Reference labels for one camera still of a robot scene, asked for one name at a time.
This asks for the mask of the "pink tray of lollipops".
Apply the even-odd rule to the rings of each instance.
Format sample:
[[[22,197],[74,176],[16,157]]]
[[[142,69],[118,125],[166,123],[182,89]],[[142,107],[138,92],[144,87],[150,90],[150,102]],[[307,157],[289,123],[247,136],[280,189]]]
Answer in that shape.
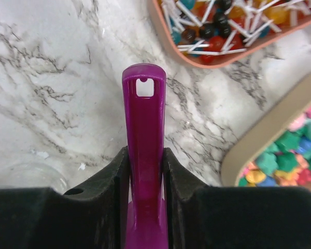
[[[311,1],[149,1],[157,35],[177,62],[220,68],[311,24]]]

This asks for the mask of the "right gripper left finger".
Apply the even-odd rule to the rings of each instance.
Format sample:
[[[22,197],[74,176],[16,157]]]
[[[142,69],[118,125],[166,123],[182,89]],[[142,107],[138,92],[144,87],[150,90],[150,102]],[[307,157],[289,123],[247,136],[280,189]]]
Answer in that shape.
[[[0,189],[0,248],[124,248],[130,162],[112,162],[59,194],[52,188]]]

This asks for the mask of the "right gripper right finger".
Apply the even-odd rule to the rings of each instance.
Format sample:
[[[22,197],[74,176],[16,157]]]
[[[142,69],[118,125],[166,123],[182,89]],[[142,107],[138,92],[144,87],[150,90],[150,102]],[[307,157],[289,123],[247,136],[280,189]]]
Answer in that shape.
[[[311,248],[311,192],[214,187],[163,152],[169,248]]]

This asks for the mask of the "purple plastic scoop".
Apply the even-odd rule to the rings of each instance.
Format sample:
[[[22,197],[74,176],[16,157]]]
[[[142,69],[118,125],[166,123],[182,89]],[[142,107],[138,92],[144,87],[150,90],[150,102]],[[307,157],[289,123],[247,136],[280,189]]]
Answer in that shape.
[[[162,197],[166,73],[154,64],[122,73],[132,200],[128,204],[125,248],[168,248]]]

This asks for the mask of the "clear glass jar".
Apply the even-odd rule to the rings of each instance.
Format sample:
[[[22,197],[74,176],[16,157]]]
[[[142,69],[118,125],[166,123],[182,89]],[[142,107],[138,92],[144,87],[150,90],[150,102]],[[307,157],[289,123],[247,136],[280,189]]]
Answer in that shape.
[[[0,169],[0,188],[50,187],[58,193],[69,189],[66,178],[44,163],[19,163]]]

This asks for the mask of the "tan tray of star candies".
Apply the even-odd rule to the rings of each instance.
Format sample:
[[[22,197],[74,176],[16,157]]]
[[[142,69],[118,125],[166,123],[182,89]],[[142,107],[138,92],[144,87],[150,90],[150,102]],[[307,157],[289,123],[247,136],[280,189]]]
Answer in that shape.
[[[238,186],[248,164],[263,153],[276,155],[283,151],[294,150],[299,139],[294,139],[293,146],[288,148],[276,141],[282,135],[292,138],[287,130],[289,125],[309,107],[311,107],[311,73],[301,78],[300,82],[228,151],[221,165],[223,186]]]

